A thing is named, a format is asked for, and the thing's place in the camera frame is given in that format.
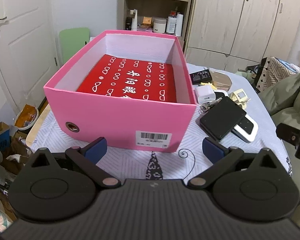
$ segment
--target barcode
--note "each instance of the barcode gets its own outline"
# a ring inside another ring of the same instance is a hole
[[[168,134],[142,132],[141,133],[141,138],[155,139],[155,140],[166,140],[168,138]]]

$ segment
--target battery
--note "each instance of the battery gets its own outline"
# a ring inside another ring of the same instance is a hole
[[[199,72],[191,73],[191,82],[193,85],[199,85],[200,83],[212,82],[212,76],[208,69],[201,70]]]

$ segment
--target green board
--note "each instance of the green board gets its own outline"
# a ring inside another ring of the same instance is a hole
[[[82,49],[90,39],[89,28],[74,28],[59,33],[63,64]]]

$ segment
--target blue gripper pad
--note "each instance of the blue gripper pad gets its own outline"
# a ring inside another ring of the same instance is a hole
[[[212,164],[215,164],[226,156],[228,149],[211,138],[206,137],[202,141],[202,152]]]
[[[104,137],[99,137],[86,147],[88,147],[88,149],[83,153],[84,157],[92,163],[97,164],[107,152],[107,140]]]

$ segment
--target barcode label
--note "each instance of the barcode label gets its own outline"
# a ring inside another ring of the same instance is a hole
[[[136,131],[136,145],[145,147],[169,148],[172,133]]]
[[[155,140],[166,140],[168,138],[168,134],[142,132],[141,133],[141,138],[155,139]]]

